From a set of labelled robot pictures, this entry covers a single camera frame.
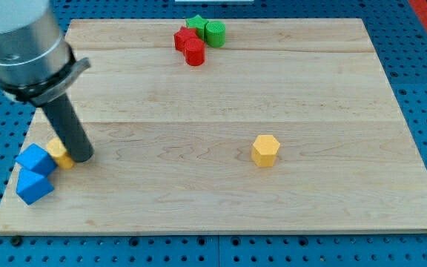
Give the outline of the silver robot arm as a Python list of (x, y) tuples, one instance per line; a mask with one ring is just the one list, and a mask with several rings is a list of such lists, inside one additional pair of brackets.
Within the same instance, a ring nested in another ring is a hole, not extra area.
[(0, 0), (0, 88), (41, 107), (63, 96), (89, 59), (77, 60), (49, 0)]

